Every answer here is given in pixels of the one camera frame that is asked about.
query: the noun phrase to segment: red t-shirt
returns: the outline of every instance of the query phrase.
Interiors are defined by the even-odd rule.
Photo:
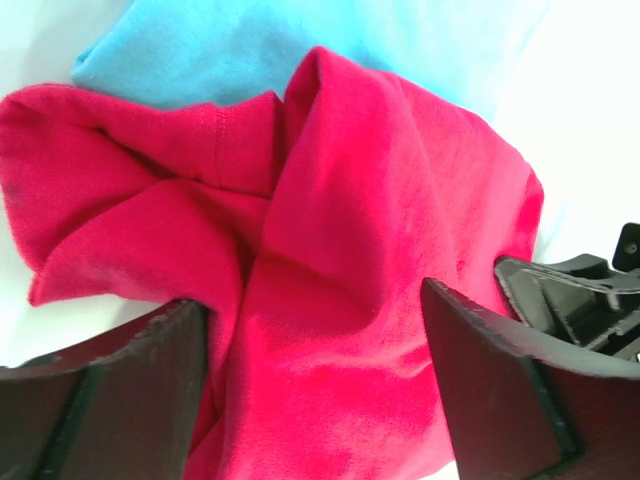
[[[530,257],[543,199],[480,118],[321,48],[284,101],[14,93],[0,183],[34,305],[211,308],[187,479],[412,479],[452,460],[421,280],[505,313],[493,262]]]

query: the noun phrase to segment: fabric fold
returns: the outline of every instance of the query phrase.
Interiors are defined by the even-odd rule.
[[[493,261],[530,258],[543,199],[479,117],[323,48],[283,101],[16,92],[0,185],[34,304],[211,308],[198,480],[415,479],[451,461],[420,282],[505,313]]]

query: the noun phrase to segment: black mechanism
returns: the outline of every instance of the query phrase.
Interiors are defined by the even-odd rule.
[[[437,280],[421,295],[461,480],[640,478],[640,365],[492,313]]]
[[[554,265],[501,258],[495,274],[527,325],[574,345],[640,361],[640,225],[622,229],[613,258],[580,255]]]
[[[174,302],[0,368],[0,479],[178,480],[206,373],[206,310]]]

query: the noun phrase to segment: light blue shirt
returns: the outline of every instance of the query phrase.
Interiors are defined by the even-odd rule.
[[[322,45],[494,115],[552,0],[134,0],[74,82],[160,108],[282,95]]]

